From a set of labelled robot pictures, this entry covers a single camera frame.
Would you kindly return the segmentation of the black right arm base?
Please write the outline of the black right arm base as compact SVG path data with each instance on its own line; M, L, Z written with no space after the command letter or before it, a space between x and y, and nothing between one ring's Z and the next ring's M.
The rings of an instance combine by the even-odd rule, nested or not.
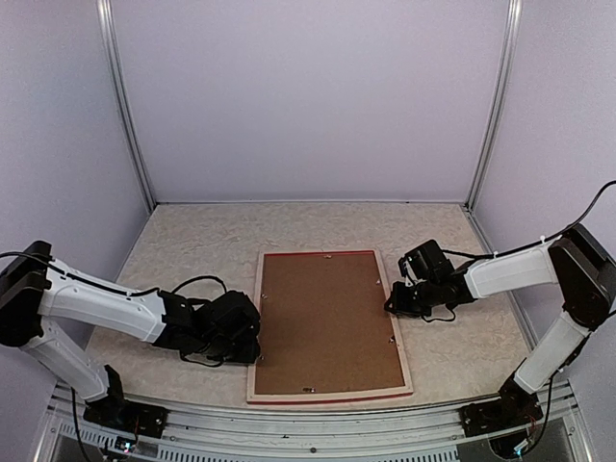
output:
M463 406L459 416L465 436L475 437L531 424L540 421L544 414L537 394L529 394L511 375L500 387L497 398Z

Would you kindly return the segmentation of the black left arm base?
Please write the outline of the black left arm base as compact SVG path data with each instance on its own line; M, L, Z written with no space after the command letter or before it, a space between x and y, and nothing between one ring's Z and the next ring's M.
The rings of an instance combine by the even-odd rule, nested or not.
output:
M119 374L105 366L109 386L107 395L87 402L84 420L115 430L161 439L166 427L168 410L165 407L127 399Z

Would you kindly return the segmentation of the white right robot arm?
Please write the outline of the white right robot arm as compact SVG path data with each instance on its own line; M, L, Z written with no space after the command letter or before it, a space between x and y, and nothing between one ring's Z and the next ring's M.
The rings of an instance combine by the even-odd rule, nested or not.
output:
M460 266L434 240L408 251L398 261L386 312L431 322L438 306L450 312L501 293L552 295L552 310L533 350L512 373L513 390L494 403L492 417L515 425L530 408L528 396L567 367L587 339L615 314L615 260L581 223L549 238L503 253L470 258Z

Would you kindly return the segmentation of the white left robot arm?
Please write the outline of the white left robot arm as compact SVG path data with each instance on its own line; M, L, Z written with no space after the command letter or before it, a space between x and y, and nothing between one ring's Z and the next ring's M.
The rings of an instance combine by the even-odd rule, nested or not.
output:
M134 405L116 372L89 358L60 319L129 335L181 360L202 355L205 367L251 365L260 355L260 315L242 292L225 289L210 300L158 287L129 289L72 268L44 241L1 256L8 262L1 271L2 345L30 354L85 402L96 402L113 427L134 420Z

